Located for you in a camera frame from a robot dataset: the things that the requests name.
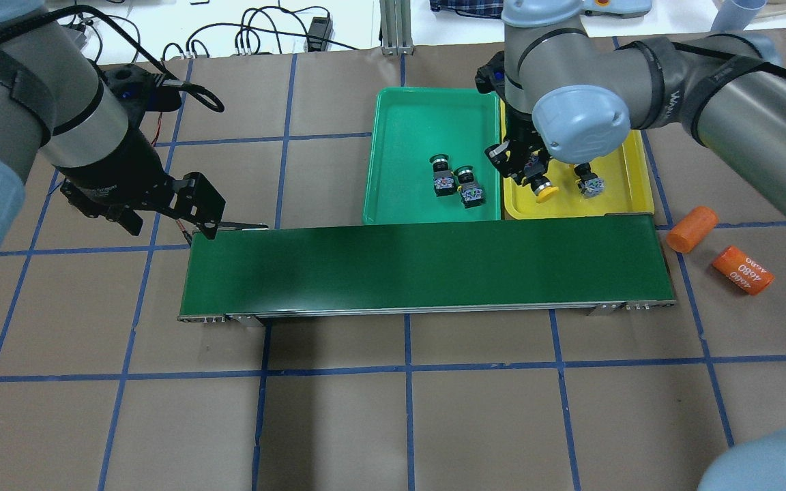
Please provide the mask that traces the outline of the robot left arm silver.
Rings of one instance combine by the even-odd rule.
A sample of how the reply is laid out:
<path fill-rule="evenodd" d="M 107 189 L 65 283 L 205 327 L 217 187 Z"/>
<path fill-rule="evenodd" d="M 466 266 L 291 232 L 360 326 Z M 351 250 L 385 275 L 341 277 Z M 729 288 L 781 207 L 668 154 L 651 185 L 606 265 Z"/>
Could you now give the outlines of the robot left arm silver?
<path fill-rule="evenodd" d="M 172 112 L 188 94 L 214 112 L 224 105 L 205 87 L 181 80 L 158 60 L 101 70 L 59 24 L 98 9 L 50 10 L 43 1 L 0 1 L 0 249 L 25 202 L 38 155 L 63 176 L 61 193 L 88 218 L 131 235 L 140 211 L 194 224 L 214 239 L 225 201 L 200 172 L 175 179 L 140 129 L 146 112 Z"/>

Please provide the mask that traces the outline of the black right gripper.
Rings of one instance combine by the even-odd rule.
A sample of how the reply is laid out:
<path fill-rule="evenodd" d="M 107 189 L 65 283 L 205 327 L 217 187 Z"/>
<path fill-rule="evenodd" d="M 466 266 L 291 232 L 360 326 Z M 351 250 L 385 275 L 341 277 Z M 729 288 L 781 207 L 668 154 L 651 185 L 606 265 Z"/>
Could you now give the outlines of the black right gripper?
<path fill-rule="evenodd" d="M 523 186 L 523 171 L 530 156 L 539 155 L 550 162 L 550 155 L 534 127 L 532 116 L 515 109 L 506 99 L 505 53 L 495 53 L 489 62 L 477 69 L 475 84 L 478 93 L 494 93 L 499 97 L 504 114 L 504 136 L 501 143 L 486 148 L 486 157 L 502 177 Z"/>

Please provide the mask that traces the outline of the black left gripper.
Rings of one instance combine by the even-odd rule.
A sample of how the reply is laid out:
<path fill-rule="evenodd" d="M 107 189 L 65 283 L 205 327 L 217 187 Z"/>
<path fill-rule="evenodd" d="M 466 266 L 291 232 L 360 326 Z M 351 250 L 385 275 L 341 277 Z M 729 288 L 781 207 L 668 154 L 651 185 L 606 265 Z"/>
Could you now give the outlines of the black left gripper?
<path fill-rule="evenodd" d="M 212 111 L 224 104 L 207 88 L 137 65 L 97 70 L 98 87 L 87 107 L 59 126 L 61 193 L 85 217 L 103 217 L 132 236 L 143 229 L 140 211 L 185 220 L 213 240 L 225 199 L 200 172 L 174 178 L 141 131 L 149 111 L 173 112 L 186 93 Z"/>

